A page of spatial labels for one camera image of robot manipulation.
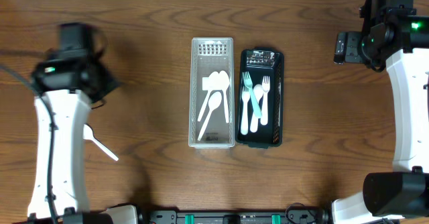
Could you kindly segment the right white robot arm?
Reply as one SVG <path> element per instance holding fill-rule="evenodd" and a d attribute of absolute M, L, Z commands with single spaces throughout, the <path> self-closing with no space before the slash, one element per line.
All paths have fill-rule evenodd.
<path fill-rule="evenodd" d="M 428 18 L 386 15 L 362 32 L 341 32 L 337 62 L 386 70 L 395 114 L 391 172 L 366 175 L 363 189 L 331 204 L 333 223 L 375 223 L 428 216 Z"/>

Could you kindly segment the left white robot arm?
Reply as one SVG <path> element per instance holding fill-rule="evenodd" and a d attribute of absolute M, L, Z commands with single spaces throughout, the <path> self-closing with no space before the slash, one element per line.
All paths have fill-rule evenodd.
<path fill-rule="evenodd" d="M 36 178 L 29 221 L 57 222 L 90 211 L 84 177 L 84 129 L 93 103 L 118 83 L 99 60 L 47 60 L 32 72 L 38 118 Z"/>

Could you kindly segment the dark green plastic basket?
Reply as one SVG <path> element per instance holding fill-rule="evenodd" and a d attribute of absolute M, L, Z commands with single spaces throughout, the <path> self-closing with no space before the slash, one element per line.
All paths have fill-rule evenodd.
<path fill-rule="evenodd" d="M 253 117 L 251 98 L 248 102 L 249 132 L 241 134 L 241 116 L 243 102 L 241 99 L 243 72 L 249 72 L 253 82 L 253 91 L 262 112 L 264 76 L 270 77 L 268 92 L 268 122 L 261 124 L 261 118 Z M 274 148 L 282 143 L 283 102 L 284 102 L 284 55 L 272 48 L 245 49 L 241 53 L 239 85 L 237 87 L 238 103 L 235 123 L 235 140 L 250 148 Z"/>

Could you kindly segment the clear plastic perforated basket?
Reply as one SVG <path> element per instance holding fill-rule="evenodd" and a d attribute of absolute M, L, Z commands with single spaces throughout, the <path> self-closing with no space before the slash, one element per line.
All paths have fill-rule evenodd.
<path fill-rule="evenodd" d="M 208 104 L 201 121 L 198 114 L 204 102 L 207 91 L 202 89 L 202 78 L 217 71 L 224 70 L 230 79 L 227 90 L 229 106 L 229 123 L 225 122 L 223 92 L 220 78 L 217 81 L 217 90 L 222 101 L 220 106 L 212 112 L 206 131 L 200 141 L 198 135 L 208 115 Z M 193 38 L 191 44 L 190 61 L 190 104 L 189 104 L 189 130 L 188 145 L 197 149 L 228 149 L 235 145 L 234 140 L 235 96 L 234 96 L 234 60 L 232 38 Z"/>

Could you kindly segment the white plastic fork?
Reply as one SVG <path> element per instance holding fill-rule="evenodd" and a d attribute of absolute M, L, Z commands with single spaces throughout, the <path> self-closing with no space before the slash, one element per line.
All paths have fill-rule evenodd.
<path fill-rule="evenodd" d="M 250 93 L 247 87 L 242 88 L 241 99 L 243 102 L 242 116 L 241 116 L 241 134 L 247 135 L 249 132 L 249 121 L 248 121 L 248 102 L 250 100 Z"/>
<path fill-rule="evenodd" d="M 268 122 L 268 92 L 270 91 L 270 77 L 269 76 L 263 77 L 262 89 L 263 89 L 263 103 L 262 103 L 261 124 L 267 125 L 267 122 Z"/>
<path fill-rule="evenodd" d="M 255 93 L 253 91 L 253 82 L 251 80 L 251 76 L 249 72 L 243 72 L 243 83 L 247 90 L 249 91 L 251 103 L 253 107 L 253 113 L 255 114 L 256 118 L 261 118 L 262 112 L 259 106 L 259 103 L 257 102 Z"/>

